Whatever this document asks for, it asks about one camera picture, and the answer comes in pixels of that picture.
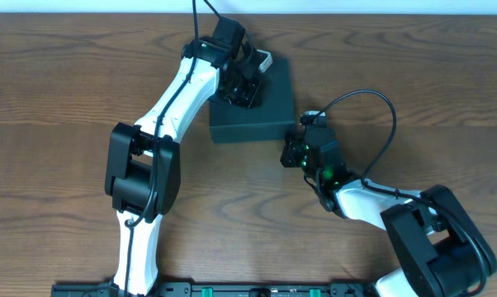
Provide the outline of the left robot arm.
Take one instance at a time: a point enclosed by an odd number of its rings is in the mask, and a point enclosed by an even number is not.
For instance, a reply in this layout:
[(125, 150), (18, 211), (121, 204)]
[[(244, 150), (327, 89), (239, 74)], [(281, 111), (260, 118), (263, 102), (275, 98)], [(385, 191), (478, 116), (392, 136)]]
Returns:
[(111, 296), (148, 296), (159, 271), (154, 260), (161, 220), (181, 184), (180, 143), (212, 97), (252, 108), (272, 56), (245, 39), (235, 20), (220, 17), (210, 36), (185, 45), (177, 75), (158, 102), (133, 125), (111, 132), (105, 192), (120, 225), (119, 266)]

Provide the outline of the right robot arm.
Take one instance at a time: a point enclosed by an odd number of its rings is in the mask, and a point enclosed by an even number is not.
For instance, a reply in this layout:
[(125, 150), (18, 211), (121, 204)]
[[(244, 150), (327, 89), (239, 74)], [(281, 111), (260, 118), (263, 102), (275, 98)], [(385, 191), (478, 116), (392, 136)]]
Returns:
[(326, 127), (288, 134), (281, 163), (302, 169), (326, 211), (387, 232), (400, 268), (376, 281), (379, 296), (474, 296), (497, 272), (494, 252), (449, 188), (402, 191), (360, 177)]

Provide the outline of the dark green box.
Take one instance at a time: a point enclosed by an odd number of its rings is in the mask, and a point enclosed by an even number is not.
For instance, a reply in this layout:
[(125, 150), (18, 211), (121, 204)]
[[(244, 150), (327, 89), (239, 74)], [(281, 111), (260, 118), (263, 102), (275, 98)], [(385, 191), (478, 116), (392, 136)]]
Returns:
[(262, 77), (257, 105), (230, 105), (217, 95), (210, 98), (211, 139), (216, 144), (283, 139), (296, 128), (289, 60), (276, 57)]

